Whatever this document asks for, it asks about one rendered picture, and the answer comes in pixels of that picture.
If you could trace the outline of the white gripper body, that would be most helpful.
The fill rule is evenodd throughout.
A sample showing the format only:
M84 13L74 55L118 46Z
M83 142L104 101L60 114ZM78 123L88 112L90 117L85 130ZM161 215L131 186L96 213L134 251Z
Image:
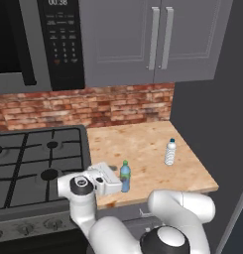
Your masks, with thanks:
M120 192L122 189L121 181L105 162L90 166L87 173L98 195L113 194Z

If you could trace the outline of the blue bottle with green cap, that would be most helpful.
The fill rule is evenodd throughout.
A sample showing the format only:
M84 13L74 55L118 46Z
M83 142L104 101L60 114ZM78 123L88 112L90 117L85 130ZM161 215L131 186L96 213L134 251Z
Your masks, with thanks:
M126 160L123 161L123 165L120 169L120 181L122 182L122 192L128 192L130 189L130 178L131 178L131 169L128 166Z

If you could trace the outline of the dark grey fridge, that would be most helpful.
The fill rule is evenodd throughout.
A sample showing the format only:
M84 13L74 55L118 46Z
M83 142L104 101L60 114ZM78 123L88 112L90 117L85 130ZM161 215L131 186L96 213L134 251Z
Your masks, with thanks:
M215 74L179 82L171 122L217 181L212 254L243 254L243 0L233 0Z

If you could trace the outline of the grey drawer front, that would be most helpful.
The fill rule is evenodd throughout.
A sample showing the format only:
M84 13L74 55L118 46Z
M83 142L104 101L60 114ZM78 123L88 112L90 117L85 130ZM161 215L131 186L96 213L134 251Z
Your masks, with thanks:
M215 204L213 200L209 196L201 193L177 190L153 190L150 193L150 199L153 206L158 208L160 214L164 214L164 209L166 209L168 213L174 212L171 208L171 199L178 205L178 207L195 214L201 224L210 222L215 216ZM151 212L146 202L140 202L98 209L96 215L98 218L115 216L127 225L139 224L140 222L152 224L154 226L164 225L164 223L152 212L153 216L151 217L141 217L139 208L144 212Z

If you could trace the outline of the black gas hob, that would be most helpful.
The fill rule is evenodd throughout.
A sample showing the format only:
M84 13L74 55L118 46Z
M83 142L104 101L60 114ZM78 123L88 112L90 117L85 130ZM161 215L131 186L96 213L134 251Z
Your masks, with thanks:
M68 202L58 196L58 178L91 164L82 125L0 132L0 254L20 254L61 244L86 251L88 242L69 218ZM44 227L60 219L57 231ZM29 235L17 227L34 225Z

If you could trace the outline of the grey cupboard door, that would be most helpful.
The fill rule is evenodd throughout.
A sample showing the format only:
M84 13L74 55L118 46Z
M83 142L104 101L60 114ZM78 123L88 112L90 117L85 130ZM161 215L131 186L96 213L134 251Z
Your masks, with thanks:
M162 0L154 83L214 79L233 0ZM161 69L167 11L175 10L169 62Z
M152 7L161 0L78 0L85 84L151 83Z

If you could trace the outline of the white bottle with blue cap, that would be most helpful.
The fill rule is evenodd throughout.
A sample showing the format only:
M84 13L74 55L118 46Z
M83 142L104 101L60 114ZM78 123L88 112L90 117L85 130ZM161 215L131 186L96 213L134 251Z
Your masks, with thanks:
M176 149L177 149L176 140L174 138L171 138L169 143L167 144L165 153L165 164L167 166L171 166L174 163Z

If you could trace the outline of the grey and black microwave oven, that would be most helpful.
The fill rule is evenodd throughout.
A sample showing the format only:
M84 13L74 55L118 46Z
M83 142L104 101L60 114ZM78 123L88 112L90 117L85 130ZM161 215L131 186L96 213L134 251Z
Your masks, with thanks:
M84 88L78 0L19 0L36 85L23 80L6 0L0 0L0 94Z

